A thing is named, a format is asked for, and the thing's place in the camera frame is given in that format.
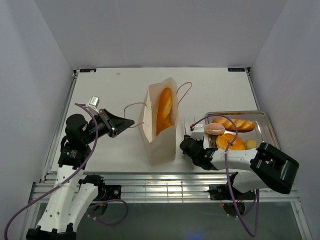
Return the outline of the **beige paper bag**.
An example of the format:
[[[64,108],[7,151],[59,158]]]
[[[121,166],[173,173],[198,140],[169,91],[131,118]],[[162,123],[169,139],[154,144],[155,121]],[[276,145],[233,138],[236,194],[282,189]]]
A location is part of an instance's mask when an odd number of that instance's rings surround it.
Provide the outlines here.
[[[179,105],[192,86],[190,81],[177,86],[175,79],[169,77],[149,85],[143,102],[124,108],[125,112],[131,106],[142,105],[138,123],[131,128],[139,128],[151,166],[175,160]]]

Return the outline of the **long baguette fake bread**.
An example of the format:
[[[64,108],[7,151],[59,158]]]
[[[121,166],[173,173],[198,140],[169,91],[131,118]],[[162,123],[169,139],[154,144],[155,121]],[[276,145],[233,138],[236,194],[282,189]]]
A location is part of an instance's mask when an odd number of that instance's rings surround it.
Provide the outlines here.
[[[156,135],[172,126],[170,122],[170,114],[173,105],[172,92],[170,88],[165,88],[161,94],[157,110],[156,118]]]

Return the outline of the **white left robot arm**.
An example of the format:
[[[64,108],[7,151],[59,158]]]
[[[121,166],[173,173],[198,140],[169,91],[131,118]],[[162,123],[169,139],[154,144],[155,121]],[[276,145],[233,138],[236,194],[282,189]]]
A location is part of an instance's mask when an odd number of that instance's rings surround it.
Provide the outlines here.
[[[100,175],[84,174],[98,138],[116,137],[134,125],[132,119],[115,116],[100,109],[86,121],[76,113],[66,119],[65,136],[60,143],[60,156],[55,185],[46,209],[35,228],[27,231],[28,240],[75,240],[77,228],[91,202],[106,195],[104,180]]]

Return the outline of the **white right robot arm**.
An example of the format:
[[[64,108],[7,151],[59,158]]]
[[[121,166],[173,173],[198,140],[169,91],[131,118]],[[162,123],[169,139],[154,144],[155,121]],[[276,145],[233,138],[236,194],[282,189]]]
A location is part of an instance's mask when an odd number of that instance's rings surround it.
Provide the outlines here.
[[[289,194],[300,167],[295,159],[266,142],[249,150],[225,151],[204,148],[202,141],[188,137],[179,147],[195,166],[204,170],[238,170],[225,189],[232,199],[237,199],[243,193],[265,188]]]

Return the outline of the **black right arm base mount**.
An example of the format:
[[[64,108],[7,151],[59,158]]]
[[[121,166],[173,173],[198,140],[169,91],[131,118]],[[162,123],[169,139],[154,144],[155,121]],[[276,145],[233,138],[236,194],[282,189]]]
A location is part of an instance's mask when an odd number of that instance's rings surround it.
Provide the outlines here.
[[[241,193],[240,191],[236,190],[233,186],[231,187],[231,190],[236,201],[254,200],[256,197],[254,191],[247,191],[245,193]],[[232,200],[229,185],[227,183],[221,185],[211,184],[209,185],[209,190],[207,192],[210,194],[211,200]]]

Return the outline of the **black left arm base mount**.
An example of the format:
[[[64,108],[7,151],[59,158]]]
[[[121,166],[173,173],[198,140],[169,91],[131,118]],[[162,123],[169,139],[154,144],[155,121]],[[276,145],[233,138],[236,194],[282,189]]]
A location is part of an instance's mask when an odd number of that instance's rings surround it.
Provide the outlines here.
[[[107,201],[113,199],[121,199],[122,186],[121,185],[106,185],[98,186],[98,195],[95,201]]]

